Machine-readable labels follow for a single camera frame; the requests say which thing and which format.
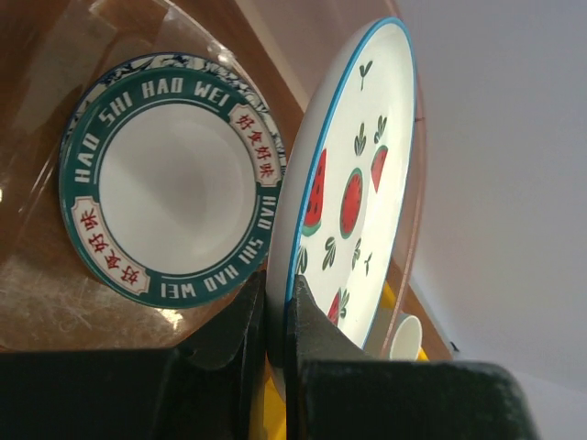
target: red chinese characters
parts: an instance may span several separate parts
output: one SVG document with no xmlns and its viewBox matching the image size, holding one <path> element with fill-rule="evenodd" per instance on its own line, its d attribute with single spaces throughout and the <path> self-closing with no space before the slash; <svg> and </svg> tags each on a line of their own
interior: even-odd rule
<svg viewBox="0 0 587 440">
<path fill-rule="evenodd" d="M 96 215 L 94 214 L 94 208 L 92 208 L 89 212 L 83 211 L 82 218 L 80 218 L 80 223 L 85 227 L 86 231 L 94 229 L 98 226 L 98 220 Z"/>
<path fill-rule="evenodd" d="M 269 159 L 271 157 L 271 152 L 269 151 L 269 147 L 259 147 L 255 148 L 255 152 L 257 153 L 257 159 Z"/>
<path fill-rule="evenodd" d="M 255 120 L 249 115 L 243 115 L 237 120 L 237 124 L 241 130 L 246 130 L 255 123 Z"/>
<path fill-rule="evenodd" d="M 104 235 L 102 234 L 92 234 L 92 237 L 88 238 L 88 243 L 92 246 L 94 252 L 102 252 L 110 246 L 104 241 Z"/>
<path fill-rule="evenodd" d="M 113 249 L 110 249 L 110 255 L 104 256 L 106 260 L 106 266 L 109 269 L 118 269 L 118 263 L 120 262 L 120 257 L 117 257 L 114 253 Z"/>
<path fill-rule="evenodd" d="M 263 130 L 263 124 L 258 117 L 250 112 L 246 106 L 238 108 L 234 115 L 234 122 L 242 132 L 241 136 L 247 142 L 250 152 L 255 160 L 257 174 L 261 179 L 273 180 L 275 178 L 274 157 L 271 150 L 271 136 Z"/>
<path fill-rule="evenodd" d="M 261 143 L 263 141 L 262 137 L 263 134 L 260 131 L 253 130 L 253 134 L 249 136 L 250 145 L 254 147 L 258 142 Z"/>
<path fill-rule="evenodd" d="M 122 277 L 120 277 L 120 279 L 132 286 L 138 281 L 138 270 L 133 270 L 130 266 L 127 266 L 127 268 L 122 271 Z"/>
<path fill-rule="evenodd" d="M 273 166 L 270 163 L 262 163 L 260 165 L 261 178 L 271 177 L 274 173 Z"/>
</svg>

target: blue-rimmed plate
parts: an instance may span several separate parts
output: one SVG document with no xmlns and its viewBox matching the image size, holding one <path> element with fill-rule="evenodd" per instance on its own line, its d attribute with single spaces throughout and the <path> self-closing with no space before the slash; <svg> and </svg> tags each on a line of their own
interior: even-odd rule
<svg viewBox="0 0 587 440">
<path fill-rule="evenodd" d="M 281 140 L 261 99 L 219 72 L 186 54 L 129 61 L 90 90 L 64 136 L 70 238 L 102 282 L 139 303 L 213 301 L 269 248 Z"/>
<path fill-rule="evenodd" d="M 296 273 L 333 325 L 365 343 L 399 222 L 414 121 L 407 30 L 394 17 L 371 23 L 315 92 L 283 179 L 267 273 L 268 355 L 282 392 L 284 309 Z"/>
</svg>

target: clear plastic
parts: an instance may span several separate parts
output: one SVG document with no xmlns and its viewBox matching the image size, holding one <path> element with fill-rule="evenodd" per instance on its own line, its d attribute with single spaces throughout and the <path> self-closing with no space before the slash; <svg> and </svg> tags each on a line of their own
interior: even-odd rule
<svg viewBox="0 0 587 440">
<path fill-rule="evenodd" d="M 205 56 L 257 83 L 289 154 L 302 112 L 291 96 L 280 93 L 284 83 L 274 66 L 263 63 L 262 46 L 250 43 L 254 34 L 236 4 L 183 0 L 180 6 L 162 0 L 7 0 L 0 5 L 0 347 L 171 346 L 234 298 L 235 292 L 180 311 L 123 298 L 98 282 L 79 259 L 58 204 L 59 147 L 71 111 L 95 79 L 145 53 Z M 388 278 L 398 299 L 393 317 L 409 281 L 423 199 L 426 142 L 420 96 Z M 382 353 L 392 333 L 393 319 Z"/>
</svg>

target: white wall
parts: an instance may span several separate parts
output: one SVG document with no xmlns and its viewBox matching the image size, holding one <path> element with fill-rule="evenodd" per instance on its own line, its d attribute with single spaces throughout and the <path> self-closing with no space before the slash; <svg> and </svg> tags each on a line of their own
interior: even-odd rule
<svg viewBox="0 0 587 440">
<path fill-rule="evenodd" d="M 300 102 L 392 8 L 242 1 L 262 11 Z M 546 438 L 573 438 L 587 419 L 587 2 L 399 3 L 428 129 L 414 285 L 464 357 L 518 372 Z"/>
</svg>

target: plate rim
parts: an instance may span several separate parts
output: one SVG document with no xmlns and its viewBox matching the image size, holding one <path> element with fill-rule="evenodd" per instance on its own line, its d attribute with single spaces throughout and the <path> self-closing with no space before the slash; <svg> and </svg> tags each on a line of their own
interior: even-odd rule
<svg viewBox="0 0 587 440">
<path fill-rule="evenodd" d="M 193 60 L 200 60 L 203 62 L 208 62 L 213 64 L 217 71 L 220 72 L 221 70 L 226 71 L 228 74 L 233 74 L 235 76 L 235 80 L 240 84 L 245 85 L 245 89 L 235 89 L 239 94 L 242 94 L 245 98 L 247 98 L 247 94 L 251 94 L 254 95 L 255 97 L 257 97 L 260 101 L 260 103 L 262 104 L 262 106 L 264 107 L 264 110 L 260 110 L 259 108 L 255 108 L 253 107 L 253 110 L 259 115 L 261 116 L 262 122 L 265 125 L 265 127 L 268 129 L 268 131 L 271 133 L 271 137 L 273 138 L 273 142 L 275 143 L 275 149 L 277 149 L 277 152 L 279 154 L 279 162 L 280 162 L 280 166 L 282 168 L 282 176 L 285 174 L 285 167 L 287 164 L 287 158 L 286 158 L 286 154 L 285 154 L 285 147 L 283 145 L 283 140 L 282 140 L 282 135 L 279 132 L 279 128 L 277 127 L 277 124 L 275 123 L 275 120 L 273 119 L 273 116 L 271 115 L 271 111 L 269 108 L 269 105 L 267 104 L 267 102 L 265 101 L 265 98 L 260 94 L 260 92 L 258 92 L 256 90 L 256 86 L 253 83 L 248 82 L 245 78 L 243 78 L 242 76 L 240 76 L 236 71 L 231 71 L 228 67 L 223 66 L 222 64 L 218 63 L 215 60 L 209 59 L 207 57 L 201 56 L 201 55 L 195 55 L 193 53 L 190 52 L 184 52 L 184 51 L 175 51 L 175 50 L 162 50 L 162 51 L 157 51 L 157 52 L 149 52 L 149 53 L 144 53 L 142 55 L 137 55 L 136 57 L 132 57 L 129 58 L 127 60 L 121 61 L 118 64 L 110 67 L 109 69 L 107 69 L 104 73 L 102 73 L 98 78 L 96 78 L 95 80 L 93 80 L 90 85 L 88 86 L 88 88 L 82 93 L 82 95 L 80 96 L 80 98 L 77 100 L 77 102 L 75 103 L 75 107 L 73 108 L 73 110 L 70 113 L 70 116 L 67 118 L 67 122 L 65 123 L 65 128 L 62 130 L 62 134 L 60 136 L 60 142 L 59 142 L 59 154 L 58 154 L 58 164 L 61 165 L 61 158 L 62 158 L 62 152 L 65 148 L 65 145 L 67 144 L 67 141 L 69 140 L 68 137 L 68 131 L 70 131 L 70 129 L 72 128 L 72 122 L 73 119 L 76 117 L 76 115 L 78 114 L 78 111 L 80 109 L 80 107 L 85 103 L 87 97 L 90 95 L 90 93 L 95 90 L 95 88 L 104 81 L 105 78 L 107 78 L 108 74 L 112 73 L 115 70 L 121 69 L 124 65 L 128 64 L 128 63 L 132 63 L 138 60 L 145 60 L 148 58 L 151 59 L 155 59 L 159 56 L 164 56 L 164 55 L 180 55 L 183 57 L 188 57 L 191 58 Z M 178 67 L 178 66 L 160 66 L 157 67 L 156 69 L 159 69 L 161 67 Z M 207 73 L 210 75 L 213 75 L 215 78 L 217 78 L 218 80 L 222 81 L 223 83 L 228 84 L 230 87 L 232 87 L 227 78 L 223 75 L 220 74 L 215 74 L 211 71 L 203 71 L 200 69 L 194 69 L 194 68 L 187 68 L 185 66 L 183 66 L 186 69 L 191 69 L 193 71 L 197 71 L 197 72 L 202 72 L 202 73 Z M 129 74 L 129 76 L 138 73 L 137 71 L 132 72 Z M 85 114 L 85 112 L 87 111 L 87 107 L 83 110 L 82 115 L 80 116 L 80 118 L 78 119 L 78 121 L 76 122 L 76 126 L 79 123 L 79 121 L 82 119 L 82 116 Z M 268 119 L 269 121 L 271 121 L 271 123 L 276 127 L 275 131 L 273 132 L 273 130 L 271 129 L 270 125 L 267 124 L 267 122 L 265 121 L 265 119 Z"/>
<path fill-rule="evenodd" d="M 284 166 L 284 162 L 285 162 L 285 155 L 284 155 L 284 151 L 281 152 L 280 151 L 280 146 L 282 147 L 282 140 L 281 140 L 281 134 L 279 133 L 279 130 L 277 129 L 277 126 L 275 126 L 275 130 L 271 130 L 270 127 L 267 125 L 267 123 L 265 122 L 265 119 L 263 117 L 263 115 L 257 111 L 255 105 L 248 99 L 247 95 L 248 94 L 253 94 L 257 99 L 259 99 L 259 102 L 264 106 L 264 108 L 267 110 L 267 113 L 265 114 L 265 116 L 267 116 L 274 124 L 274 121 L 272 120 L 271 115 L 269 115 L 269 108 L 267 107 L 267 105 L 264 103 L 264 101 L 262 101 L 262 99 L 260 98 L 260 96 L 255 92 L 255 90 L 250 87 L 249 84 L 247 84 L 246 82 L 244 82 L 244 80 L 237 74 L 235 74 L 232 71 L 228 71 L 230 73 L 233 73 L 236 77 L 236 81 L 238 83 L 245 83 L 248 87 L 249 90 L 247 93 L 243 93 L 243 91 L 237 87 L 235 87 L 233 84 L 231 84 L 229 81 L 225 80 L 224 78 L 214 74 L 213 72 L 209 71 L 209 70 L 205 70 L 205 69 L 196 69 L 194 67 L 191 66 L 179 66 L 179 65 L 159 65 L 159 66 L 153 66 L 150 69 L 143 69 L 140 71 L 135 71 L 132 72 L 131 74 L 129 74 L 128 76 L 121 78 L 119 81 L 113 82 L 112 84 L 109 84 L 108 86 L 106 86 L 106 88 L 100 93 L 98 94 L 94 100 L 92 100 L 87 106 L 86 108 L 83 110 L 83 112 L 81 114 L 79 114 L 78 119 L 75 122 L 75 125 L 72 127 L 72 129 L 70 130 L 69 128 L 71 127 L 72 121 L 75 118 L 77 111 L 79 110 L 80 106 L 83 105 L 83 103 L 87 102 L 87 96 L 95 89 L 96 86 L 98 86 L 100 84 L 100 82 L 107 77 L 108 75 L 112 74 L 113 72 L 117 72 L 120 71 L 122 68 L 124 68 L 125 65 L 127 65 L 128 63 L 132 62 L 132 61 L 139 61 L 142 59 L 155 59 L 155 57 L 157 57 L 158 55 L 175 55 L 177 53 L 180 52 L 158 52 L 156 54 L 147 54 L 147 55 L 142 55 L 139 57 L 136 57 L 132 60 L 125 60 L 121 63 L 119 63 L 117 66 L 114 66 L 113 68 L 111 68 L 110 70 L 108 70 L 107 72 L 105 72 L 98 80 L 96 80 L 92 86 L 84 93 L 83 97 L 81 98 L 81 100 L 78 102 L 78 104 L 75 107 L 74 112 L 71 114 L 70 119 L 68 121 L 68 124 L 66 126 L 66 130 L 63 132 L 62 137 L 61 137 L 61 144 L 60 144 L 60 158 L 59 158 L 59 166 L 60 166 L 60 175 L 59 175 L 59 204 L 60 204 L 60 208 L 61 208 L 61 216 L 63 219 L 63 223 L 66 226 L 66 231 L 68 234 L 68 238 L 70 239 L 76 253 L 81 257 L 82 261 L 84 262 L 85 266 L 87 269 L 89 269 L 93 275 L 103 284 L 105 284 L 106 286 L 108 286 L 109 288 L 113 289 L 116 293 L 120 294 L 121 296 L 130 299 L 133 302 L 136 303 L 141 303 L 143 305 L 147 305 L 149 307 L 155 307 L 155 308 L 164 308 L 164 309 L 185 309 L 185 308 L 193 308 L 193 307 L 198 307 L 201 305 L 205 305 L 207 303 L 216 301 L 224 296 L 226 296 L 227 294 L 229 294 L 230 292 L 234 291 L 235 288 L 237 288 L 239 285 L 242 285 L 242 283 L 244 283 L 246 281 L 246 279 L 250 276 L 250 274 L 252 272 L 254 272 L 255 270 L 258 269 L 258 265 L 255 265 L 254 269 L 249 273 L 249 270 L 246 271 L 246 277 L 244 280 L 239 281 L 236 285 L 232 285 L 231 283 L 229 283 L 229 285 L 231 285 L 231 287 L 229 289 L 224 288 L 223 286 L 219 286 L 218 287 L 218 291 L 214 292 L 214 293 L 210 293 L 205 295 L 204 299 L 201 301 L 198 301 L 197 303 L 189 303 L 189 304 L 185 304 L 185 303 L 179 303 L 179 304 L 164 304 L 164 305 L 160 305 L 160 304 L 154 304 L 150 301 L 145 301 L 143 299 L 140 298 L 140 295 L 136 295 L 134 294 L 132 291 L 129 291 L 128 289 L 124 288 L 124 286 L 118 285 L 117 283 L 113 282 L 112 280 L 110 280 L 109 277 L 106 276 L 106 273 L 103 269 L 99 268 L 99 265 L 91 258 L 89 251 L 87 249 L 85 249 L 85 247 L 83 246 L 83 244 L 79 245 L 77 242 L 81 242 L 83 243 L 83 238 L 80 235 L 79 231 L 77 230 L 77 228 L 75 227 L 75 225 L 72 225 L 72 220 L 73 217 L 71 217 L 71 213 L 68 214 L 68 211 L 71 209 L 71 207 L 68 207 L 66 205 L 66 201 L 65 201 L 65 188 L 64 188 L 64 184 L 65 184 L 65 169 L 66 169 L 66 160 L 68 159 L 69 154 L 71 153 L 72 149 L 73 149 L 73 145 L 72 145 L 72 141 L 74 139 L 74 134 L 76 132 L 79 132 L 82 128 L 83 128 L 83 121 L 87 122 L 88 118 L 91 118 L 92 113 L 91 110 L 93 109 L 93 105 L 100 102 L 101 99 L 104 98 L 105 93 L 108 92 L 109 90 L 112 90 L 113 87 L 116 87 L 117 85 L 123 86 L 125 85 L 125 83 L 130 83 L 133 81 L 133 79 L 137 79 L 137 74 L 141 74 L 144 72 L 162 72 L 162 71 L 166 71 L 168 69 L 185 69 L 186 74 L 188 75 L 198 75 L 198 76 L 202 76 L 202 77 L 209 77 L 210 80 L 213 80 L 213 82 L 217 82 L 217 83 L 222 83 L 224 85 L 224 87 L 226 87 L 227 89 L 229 89 L 233 94 L 236 94 L 240 100 L 242 100 L 245 104 L 246 107 L 249 108 L 250 112 L 252 112 L 258 119 L 258 122 L 262 124 L 262 128 L 264 130 L 266 130 L 266 133 L 271 137 L 271 141 L 272 144 L 274 146 L 274 151 L 277 154 L 277 160 L 276 163 L 279 166 L 278 171 L 280 172 L 280 179 L 276 182 L 275 186 L 273 187 L 273 190 L 276 191 L 276 197 L 278 197 L 279 191 L 281 190 L 281 186 L 282 186 L 282 178 L 283 178 L 283 173 L 282 173 L 282 167 Z M 194 55 L 190 55 L 190 54 L 186 54 L 186 53 L 181 53 L 181 55 L 185 55 L 187 57 L 190 57 L 192 59 L 199 59 L 202 60 L 204 62 L 209 62 L 212 63 L 215 66 L 221 67 L 219 64 L 215 63 L 213 60 L 209 60 L 206 59 L 204 57 L 198 57 L 198 56 L 194 56 Z M 240 141 L 241 141 L 241 145 L 242 148 L 248 149 L 246 146 L 246 143 L 244 141 L 244 139 L 242 139 L 242 137 L 240 137 Z M 253 161 L 253 158 L 250 156 L 250 152 L 249 153 L 249 159 L 251 161 Z M 244 244 L 246 243 L 246 239 L 251 238 L 250 234 L 251 234 L 251 230 L 254 227 L 254 223 L 255 223 L 255 218 L 256 216 L 258 216 L 260 214 L 260 207 L 262 205 L 261 203 L 261 199 L 262 199 L 262 194 L 259 193 L 260 190 L 260 183 L 257 181 L 257 179 L 255 179 L 254 181 L 255 183 L 255 206 L 253 207 L 253 211 L 251 213 L 251 218 L 249 220 L 249 225 L 247 227 L 247 230 L 245 231 L 243 237 L 238 241 L 238 243 L 235 244 L 235 247 L 233 249 L 231 249 L 231 251 L 225 256 L 223 257 L 221 260 L 219 260 L 217 262 L 217 264 L 215 264 L 214 267 L 208 267 L 208 268 L 204 268 L 201 270 L 198 270 L 196 272 L 190 272 L 190 273 L 186 273 L 186 274 L 175 274 L 175 277 L 183 277 L 186 279 L 186 277 L 200 277 L 200 276 L 204 276 L 206 273 L 209 273 L 213 270 L 213 268 L 216 268 L 218 266 L 221 266 L 223 263 L 228 264 L 228 262 L 231 260 L 232 258 L 236 258 L 236 251 L 238 250 L 239 245 L 244 246 Z M 165 275 L 163 272 L 159 272 L 158 270 L 155 269 L 151 269 L 146 267 L 145 265 L 143 265 L 142 263 L 137 263 L 137 261 L 127 253 L 126 250 L 124 250 L 116 241 L 116 238 L 113 236 L 113 234 L 109 231 L 109 228 L 107 226 L 107 224 L 104 224 L 104 229 L 106 231 L 107 234 L 109 234 L 113 241 L 115 242 L 115 244 L 119 247 L 120 250 L 122 250 L 122 252 L 126 255 L 126 257 L 134 262 L 135 264 L 138 264 L 141 268 L 144 269 L 149 269 L 151 271 L 154 271 L 158 274 L 162 274 Z M 265 252 L 261 252 L 260 256 L 261 256 L 261 261 L 260 264 L 262 263 L 262 261 L 266 258 L 267 256 L 267 252 L 268 252 L 269 246 L 267 245 L 267 248 L 265 250 Z"/>
</svg>

